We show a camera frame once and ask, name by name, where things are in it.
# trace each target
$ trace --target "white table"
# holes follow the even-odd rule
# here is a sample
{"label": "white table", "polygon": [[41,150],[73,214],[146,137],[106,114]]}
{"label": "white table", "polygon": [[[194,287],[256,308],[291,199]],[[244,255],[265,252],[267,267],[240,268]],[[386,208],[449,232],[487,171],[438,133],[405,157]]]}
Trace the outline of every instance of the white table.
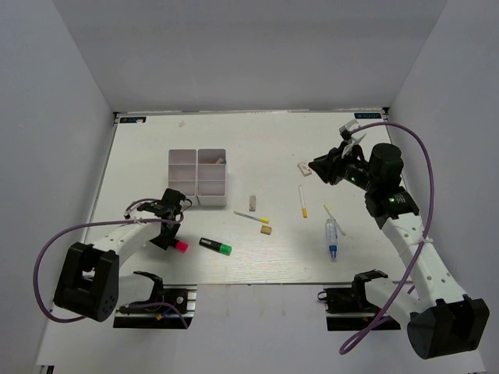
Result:
{"label": "white table", "polygon": [[[393,279],[401,276],[402,262],[366,212],[362,191],[346,182],[324,185],[315,175],[304,178],[296,167],[298,161],[337,145],[338,127],[351,118],[169,115],[148,116],[142,125],[119,125],[94,221],[119,219],[130,201],[161,196],[168,182],[170,148],[227,149],[228,205],[188,210],[179,232],[191,244],[188,252],[163,252],[147,245],[120,272],[147,270],[166,283],[198,284],[193,322],[188,330],[113,329],[113,318],[103,323],[49,322],[37,364],[54,365],[61,374],[482,371],[478,351],[421,360],[405,331],[374,331],[352,353],[340,356],[338,349],[351,333],[327,331],[324,304],[317,301],[319,284],[213,284],[350,282],[355,273],[375,267]],[[384,129],[373,129],[363,141],[364,149],[369,154],[372,145],[387,141]],[[300,183],[308,219],[301,216]],[[271,219],[270,237],[260,234],[257,222],[232,213],[247,209],[250,194],[257,195],[257,214]],[[348,233],[340,238],[336,263],[324,248],[324,201]],[[94,229],[88,239],[110,230]],[[231,244],[232,254],[199,247],[201,235]],[[54,313],[73,316],[59,308]]]}
{"label": "white table", "polygon": [[[168,186],[170,149],[225,148],[228,162],[227,206],[186,212],[178,238],[189,243],[187,253],[148,243],[120,274],[145,270],[166,284],[327,284],[350,282],[356,273],[377,268],[400,279],[405,268],[367,213],[363,191],[345,181],[330,186],[316,175],[303,177],[296,166],[338,146],[338,129],[352,118],[353,113],[263,112],[148,115],[143,124],[118,124],[93,221],[122,218],[135,199],[160,198]],[[368,130],[362,142],[366,157],[374,144],[389,141],[385,128]],[[255,215],[270,218],[271,236],[260,233],[260,223],[234,215],[233,210],[248,212],[250,195],[257,196]],[[347,231],[339,238],[335,263],[325,246],[324,203]],[[87,241],[112,229],[92,228]],[[200,237],[231,245],[232,254],[198,246]]]}

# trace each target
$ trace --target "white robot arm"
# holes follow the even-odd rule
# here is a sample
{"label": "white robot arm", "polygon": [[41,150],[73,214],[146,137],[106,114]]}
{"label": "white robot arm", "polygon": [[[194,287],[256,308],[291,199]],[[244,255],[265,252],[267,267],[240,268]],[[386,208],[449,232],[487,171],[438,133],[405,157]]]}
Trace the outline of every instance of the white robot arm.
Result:
{"label": "white robot arm", "polygon": [[141,271],[120,277],[119,267],[146,242],[164,250],[169,246],[187,250],[186,243],[175,239],[180,227],[175,218],[185,200],[182,193],[167,189],[161,200],[136,208],[130,221],[136,224],[124,224],[90,244],[74,243],[66,254],[55,304],[102,322],[116,306],[156,302],[155,295],[163,288],[160,277]]}
{"label": "white robot arm", "polygon": [[[420,142],[416,134],[393,122],[378,122],[360,129],[375,125],[405,129]],[[403,168],[400,149],[392,144],[377,144],[367,161],[359,141],[352,138],[360,129],[350,132],[348,126],[341,128],[343,142],[339,148],[316,158],[309,167],[325,183],[336,185],[344,179],[366,191],[366,208],[397,249],[407,268],[404,277],[410,272],[419,299],[403,292],[397,295],[403,284],[395,286],[387,274],[379,270],[355,275],[351,297],[345,298],[338,292],[336,296],[330,295],[331,299],[344,304],[340,305],[341,310],[348,309],[345,305],[353,305],[357,310],[372,309],[375,305],[382,312],[386,310],[402,329],[407,329],[409,341],[421,358],[476,349],[489,316],[487,305],[482,299],[471,299],[466,294],[442,262],[432,241],[423,237],[427,230],[424,230],[419,208],[400,186]],[[344,344],[340,353],[352,349],[375,328],[376,321],[382,323],[382,316],[376,316],[370,326],[348,340],[347,348]]]}

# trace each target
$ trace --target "white wall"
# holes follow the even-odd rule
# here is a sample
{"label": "white wall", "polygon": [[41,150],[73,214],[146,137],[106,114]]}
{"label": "white wall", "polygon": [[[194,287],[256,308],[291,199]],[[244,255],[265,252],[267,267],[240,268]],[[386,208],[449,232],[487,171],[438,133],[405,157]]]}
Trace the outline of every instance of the white wall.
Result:
{"label": "white wall", "polygon": [[[32,372],[45,326],[31,283],[41,246],[87,218],[112,113],[50,0],[0,2],[0,362]],[[53,295],[65,247],[42,265]]]}
{"label": "white wall", "polygon": [[[491,312],[480,345],[487,372],[499,372],[499,2],[450,1],[391,109],[429,148],[436,199],[431,234],[442,258],[473,298]],[[427,212],[421,151],[402,147],[405,180]]]}
{"label": "white wall", "polygon": [[445,0],[54,0],[113,111],[372,108]]}

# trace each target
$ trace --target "green marker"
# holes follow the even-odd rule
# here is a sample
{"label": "green marker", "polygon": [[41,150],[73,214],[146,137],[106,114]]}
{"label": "green marker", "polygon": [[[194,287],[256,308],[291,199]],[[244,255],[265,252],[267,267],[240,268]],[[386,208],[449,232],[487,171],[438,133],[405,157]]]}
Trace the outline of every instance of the green marker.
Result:
{"label": "green marker", "polygon": [[230,255],[232,247],[230,245],[222,244],[216,242],[215,240],[210,240],[206,238],[200,239],[200,245],[205,248],[213,249],[215,252],[219,252],[222,255]]}

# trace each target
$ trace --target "plastic bottle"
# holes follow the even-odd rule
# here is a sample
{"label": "plastic bottle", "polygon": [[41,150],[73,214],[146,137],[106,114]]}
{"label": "plastic bottle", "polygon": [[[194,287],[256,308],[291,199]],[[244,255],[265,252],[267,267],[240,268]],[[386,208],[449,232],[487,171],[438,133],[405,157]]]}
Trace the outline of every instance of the plastic bottle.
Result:
{"label": "plastic bottle", "polygon": [[338,250],[338,232],[336,229],[336,220],[328,219],[326,221],[326,244],[331,260],[336,260],[336,251]]}

